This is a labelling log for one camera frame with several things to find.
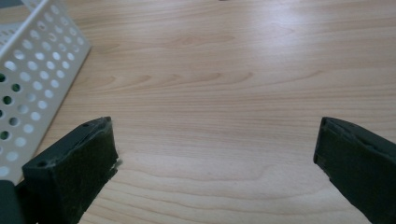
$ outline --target black rubber pad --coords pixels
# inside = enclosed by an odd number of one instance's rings
[[[316,163],[372,223],[396,223],[396,145],[362,127],[323,118]]]
[[[117,172],[111,119],[100,118],[74,131],[27,162],[26,188],[40,202],[38,223],[78,223],[104,184]]]

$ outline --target light wooden surface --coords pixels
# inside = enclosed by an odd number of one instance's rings
[[[80,223],[369,223],[312,162],[320,118],[396,142],[396,2],[66,0],[92,51],[40,150],[111,116]]]

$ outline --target perforated metal basket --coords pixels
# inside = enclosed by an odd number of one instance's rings
[[[25,0],[30,16],[0,24],[0,179],[18,183],[91,45],[59,0]]]

